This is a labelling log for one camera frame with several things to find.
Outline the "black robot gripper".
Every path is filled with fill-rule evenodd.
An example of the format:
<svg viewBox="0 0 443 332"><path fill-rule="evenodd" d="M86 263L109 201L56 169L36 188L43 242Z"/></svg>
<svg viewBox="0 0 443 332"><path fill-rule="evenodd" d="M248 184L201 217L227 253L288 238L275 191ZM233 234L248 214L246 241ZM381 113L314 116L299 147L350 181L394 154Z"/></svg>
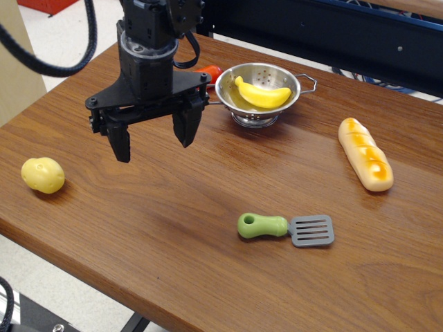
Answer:
<svg viewBox="0 0 443 332"><path fill-rule="evenodd" d="M107 135L117 161L131 159L128 126L172 116L174 134L184 148L199 128L211 76L176 71L174 56L179 42L169 38L154 48L123 33L118 38L120 75L85 102L93 132Z"/></svg>

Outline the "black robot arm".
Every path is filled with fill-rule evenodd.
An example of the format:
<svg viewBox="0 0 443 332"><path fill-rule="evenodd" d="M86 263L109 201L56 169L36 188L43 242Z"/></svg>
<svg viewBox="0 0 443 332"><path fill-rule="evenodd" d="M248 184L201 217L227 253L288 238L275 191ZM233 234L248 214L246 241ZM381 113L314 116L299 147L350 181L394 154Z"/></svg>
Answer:
<svg viewBox="0 0 443 332"><path fill-rule="evenodd" d="M128 126L172 116L179 142L189 146L208 105L208 73L190 71L199 60L193 35L203 1L123 1L117 23L120 75L85 102L95 133L106 136L118 161L130 160Z"/></svg>

